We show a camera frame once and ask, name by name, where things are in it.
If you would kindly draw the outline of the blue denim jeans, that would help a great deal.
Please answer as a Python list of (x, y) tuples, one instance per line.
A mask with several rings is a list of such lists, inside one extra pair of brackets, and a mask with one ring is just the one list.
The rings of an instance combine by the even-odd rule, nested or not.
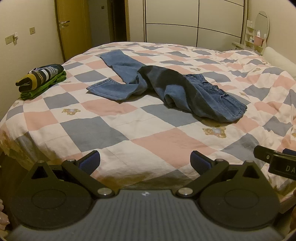
[(247, 110), (245, 104), (210, 84), (202, 74), (183, 75), (169, 68), (144, 65), (120, 50), (104, 53), (100, 58), (123, 83), (108, 78), (87, 87), (91, 94), (126, 101), (131, 96), (154, 91), (168, 108), (219, 123), (236, 122)]

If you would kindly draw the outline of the pink grey checkered quilt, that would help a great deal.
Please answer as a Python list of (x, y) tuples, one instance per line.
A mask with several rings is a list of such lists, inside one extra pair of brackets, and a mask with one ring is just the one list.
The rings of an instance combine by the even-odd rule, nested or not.
[[(107, 78), (121, 82), (100, 57), (113, 50), (145, 65), (203, 74), (247, 111), (227, 125), (167, 108), (152, 94), (118, 103), (88, 93)], [(17, 100), (1, 120), (1, 149), (26, 169), (98, 150), (92, 176), (113, 189), (177, 189), (198, 176), (190, 166), (194, 150), (241, 164), (253, 160), (257, 145), (295, 149), (295, 80), (252, 51), (120, 42), (75, 56), (64, 69), (65, 81), (34, 100)]]

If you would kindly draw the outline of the green folded garment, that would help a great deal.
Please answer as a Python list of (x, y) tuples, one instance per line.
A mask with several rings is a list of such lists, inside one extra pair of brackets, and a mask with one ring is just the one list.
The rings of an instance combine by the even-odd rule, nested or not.
[(28, 92), (22, 92), (20, 95), (20, 99), (21, 100), (35, 99), (36, 97), (43, 94), (45, 91), (47, 91), (49, 88), (51, 88), (55, 84), (63, 82), (64, 80), (66, 80), (66, 71), (63, 71), (60, 74), (57, 74), (55, 77), (48, 80), (45, 84), (41, 85), (40, 87), (37, 87), (35, 90), (31, 90)]

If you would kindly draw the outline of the striped folded shirt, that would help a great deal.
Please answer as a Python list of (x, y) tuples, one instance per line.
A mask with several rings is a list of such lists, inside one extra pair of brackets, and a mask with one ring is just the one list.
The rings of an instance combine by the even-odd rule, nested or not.
[(16, 82), (19, 92), (33, 91), (64, 71), (60, 64), (50, 64), (34, 68)]

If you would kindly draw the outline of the white pillow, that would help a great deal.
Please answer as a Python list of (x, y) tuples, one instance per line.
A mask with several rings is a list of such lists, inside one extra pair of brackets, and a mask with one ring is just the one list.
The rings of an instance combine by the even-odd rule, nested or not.
[(296, 64), (290, 61), (288, 58), (282, 56), (271, 47), (264, 49), (263, 58), (271, 65), (276, 66), (286, 72), (288, 72), (292, 78), (296, 78)]

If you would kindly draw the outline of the vanity table with mirror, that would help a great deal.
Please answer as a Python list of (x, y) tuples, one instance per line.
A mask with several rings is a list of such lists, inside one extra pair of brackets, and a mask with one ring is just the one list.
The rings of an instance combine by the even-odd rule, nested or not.
[(262, 55), (266, 47), (266, 41), (269, 34), (269, 19), (264, 11), (260, 11), (255, 19), (247, 20), (245, 37), (243, 43), (232, 42), (235, 50), (250, 50)]

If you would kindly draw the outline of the white wardrobe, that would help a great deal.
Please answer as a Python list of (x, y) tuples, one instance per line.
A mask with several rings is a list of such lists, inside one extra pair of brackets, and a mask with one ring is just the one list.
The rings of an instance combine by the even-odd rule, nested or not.
[(247, 1), (125, 1), (128, 37), (135, 42), (180, 44), (228, 51), (240, 43)]

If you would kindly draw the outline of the wooden door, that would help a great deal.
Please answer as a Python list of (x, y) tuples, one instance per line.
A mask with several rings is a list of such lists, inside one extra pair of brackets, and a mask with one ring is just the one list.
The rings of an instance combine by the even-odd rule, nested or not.
[(92, 46), (88, 1), (57, 0), (55, 8), (61, 49), (67, 61)]

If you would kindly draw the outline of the wall socket plate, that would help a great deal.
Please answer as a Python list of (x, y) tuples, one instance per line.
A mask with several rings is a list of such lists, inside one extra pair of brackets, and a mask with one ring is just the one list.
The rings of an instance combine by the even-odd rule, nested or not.
[(34, 34), (36, 31), (35, 31), (35, 27), (31, 27), (31, 28), (29, 28), (29, 30), (30, 30), (30, 34), (32, 35), (32, 34)]

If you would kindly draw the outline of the wall light switch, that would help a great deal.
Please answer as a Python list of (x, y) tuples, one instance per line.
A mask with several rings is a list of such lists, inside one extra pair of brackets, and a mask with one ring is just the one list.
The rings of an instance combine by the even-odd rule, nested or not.
[(6, 42), (7, 45), (10, 44), (10, 43), (13, 43), (14, 45), (16, 45), (17, 44), (17, 41), (18, 41), (18, 38), (19, 38), (18, 37), (18, 33), (15, 32), (14, 34), (6, 37), (5, 38), (5, 42)]

